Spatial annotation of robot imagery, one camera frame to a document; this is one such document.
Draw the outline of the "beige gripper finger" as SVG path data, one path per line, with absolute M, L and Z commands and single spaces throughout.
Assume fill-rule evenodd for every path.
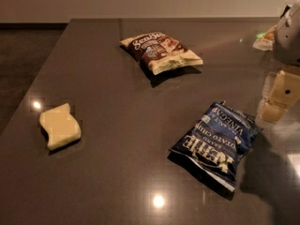
M 256 120 L 268 123 L 278 122 L 287 112 L 286 108 L 261 100 L 258 106 Z
M 300 99 L 300 68 L 280 70 L 273 82 L 269 101 L 290 108 Z

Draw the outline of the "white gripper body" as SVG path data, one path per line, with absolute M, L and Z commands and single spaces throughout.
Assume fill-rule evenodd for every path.
M 277 23 L 276 59 L 288 65 L 300 65 L 300 0 L 296 0 Z

